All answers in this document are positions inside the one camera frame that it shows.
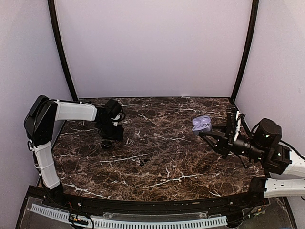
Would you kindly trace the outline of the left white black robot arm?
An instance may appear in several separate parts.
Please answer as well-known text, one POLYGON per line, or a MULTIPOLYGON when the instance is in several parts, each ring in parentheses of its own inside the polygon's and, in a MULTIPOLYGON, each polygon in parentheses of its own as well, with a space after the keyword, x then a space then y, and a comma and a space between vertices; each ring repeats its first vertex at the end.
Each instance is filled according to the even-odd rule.
POLYGON ((51 149, 54 124, 62 120, 94 122, 98 133, 106 140, 123 140, 124 128, 119 122, 125 119, 122 106, 110 99, 105 105, 49 99, 40 95, 24 120, 28 149, 46 188, 60 186, 51 149))

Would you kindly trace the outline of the purple earbud charging case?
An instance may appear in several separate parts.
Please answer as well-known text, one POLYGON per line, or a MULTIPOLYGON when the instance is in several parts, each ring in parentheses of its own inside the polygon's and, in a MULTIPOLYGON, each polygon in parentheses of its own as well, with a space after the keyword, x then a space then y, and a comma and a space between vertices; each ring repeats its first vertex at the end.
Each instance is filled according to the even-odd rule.
POLYGON ((192 120, 193 128, 192 132, 195 135, 199 135, 200 132, 212 131, 211 119, 207 115, 203 115, 192 120))

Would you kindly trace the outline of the black earbud charging case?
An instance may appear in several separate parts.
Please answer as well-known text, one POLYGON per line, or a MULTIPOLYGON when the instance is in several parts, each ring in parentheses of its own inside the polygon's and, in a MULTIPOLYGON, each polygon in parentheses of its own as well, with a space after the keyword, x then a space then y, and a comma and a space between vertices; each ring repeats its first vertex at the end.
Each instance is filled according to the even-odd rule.
POLYGON ((112 142, 109 140, 104 140, 101 142, 101 148, 108 149, 112 146, 112 142))

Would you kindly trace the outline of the black wireless earbud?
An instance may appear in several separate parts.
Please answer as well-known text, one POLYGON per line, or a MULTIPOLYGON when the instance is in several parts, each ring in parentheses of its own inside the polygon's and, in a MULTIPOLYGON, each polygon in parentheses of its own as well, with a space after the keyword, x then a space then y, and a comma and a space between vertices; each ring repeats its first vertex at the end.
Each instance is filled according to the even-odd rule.
POLYGON ((147 162, 149 162, 149 159, 144 159, 140 161, 140 166, 144 166, 147 162))

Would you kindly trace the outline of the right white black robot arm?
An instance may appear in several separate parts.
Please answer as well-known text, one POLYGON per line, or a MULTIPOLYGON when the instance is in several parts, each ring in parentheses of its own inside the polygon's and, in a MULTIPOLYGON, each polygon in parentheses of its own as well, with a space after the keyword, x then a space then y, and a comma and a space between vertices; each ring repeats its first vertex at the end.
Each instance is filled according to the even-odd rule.
POLYGON ((264 118, 250 130, 245 115, 235 106, 229 106, 226 114, 226 121, 216 125, 211 123, 210 117, 200 116, 193 120, 192 131, 222 158, 233 153, 239 159, 248 158, 249 163, 260 163, 267 174, 296 177, 286 180, 255 177, 243 203, 253 207, 263 198, 304 197, 305 157, 281 139, 281 126, 264 118))

